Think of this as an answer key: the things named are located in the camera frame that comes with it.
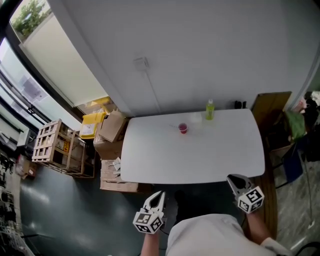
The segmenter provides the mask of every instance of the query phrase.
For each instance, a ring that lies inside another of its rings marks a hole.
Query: tree
[[[45,3],[39,3],[38,0],[31,0],[27,5],[21,8],[19,17],[12,22],[14,30],[24,41],[48,16],[48,13],[42,13]]]

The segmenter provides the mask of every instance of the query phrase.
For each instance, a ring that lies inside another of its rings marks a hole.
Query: wooden pallet
[[[33,162],[52,162],[56,141],[61,127],[61,119],[50,122],[39,129],[33,148]]]
[[[59,119],[39,130],[32,161],[74,178],[93,178],[94,165],[87,162],[87,147],[79,134]]]

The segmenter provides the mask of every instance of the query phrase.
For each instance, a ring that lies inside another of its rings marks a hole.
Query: yellow box
[[[92,113],[83,116],[79,136],[81,139],[94,139],[97,124],[101,123],[106,116],[106,112]]]

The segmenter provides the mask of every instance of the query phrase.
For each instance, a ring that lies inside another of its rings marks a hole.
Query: red cup
[[[188,126],[183,122],[179,124],[179,130],[182,134],[186,134],[188,131]]]

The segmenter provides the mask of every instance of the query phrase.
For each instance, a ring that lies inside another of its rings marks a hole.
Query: paper
[[[80,135],[92,135],[95,132],[95,123],[84,124],[81,127]]]
[[[121,159],[120,157],[117,157],[115,161],[113,161],[113,166],[116,171],[118,171],[121,167]]]
[[[22,77],[20,80],[22,85],[22,94],[31,102],[34,103],[36,100],[41,101],[47,97],[47,94],[43,89],[33,80],[33,78]]]
[[[189,120],[193,124],[201,124],[202,123],[202,115],[201,112],[193,112],[189,114]]]

